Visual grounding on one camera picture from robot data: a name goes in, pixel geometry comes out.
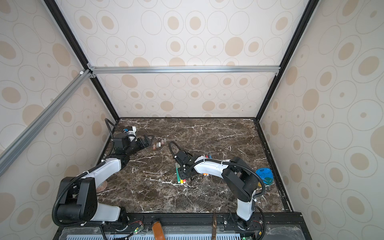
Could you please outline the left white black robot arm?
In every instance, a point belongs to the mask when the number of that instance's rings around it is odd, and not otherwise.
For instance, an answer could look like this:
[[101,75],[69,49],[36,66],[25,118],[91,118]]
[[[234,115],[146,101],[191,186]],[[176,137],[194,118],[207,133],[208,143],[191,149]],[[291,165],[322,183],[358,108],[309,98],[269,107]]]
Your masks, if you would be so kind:
[[133,131],[117,134],[112,138],[109,155],[101,162],[76,177],[65,177],[60,182],[58,195],[52,209],[52,219],[59,227],[87,223],[116,223],[128,225],[124,207],[99,203],[97,188],[109,177],[122,170],[130,157],[153,144],[154,136],[138,138]]

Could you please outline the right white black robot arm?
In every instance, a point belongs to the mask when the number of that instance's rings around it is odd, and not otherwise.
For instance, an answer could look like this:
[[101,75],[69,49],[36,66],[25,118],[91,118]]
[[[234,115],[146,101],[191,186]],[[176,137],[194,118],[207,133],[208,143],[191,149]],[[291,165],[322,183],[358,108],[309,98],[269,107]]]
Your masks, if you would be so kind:
[[178,173],[182,180],[199,174],[209,174],[224,180],[237,199],[237,216],[249,221],[256,209],[256,200],[266,192],[261,177],[242,159],[214,160],[205,156],[191,155],[180,150],[174,155],[179,164]]

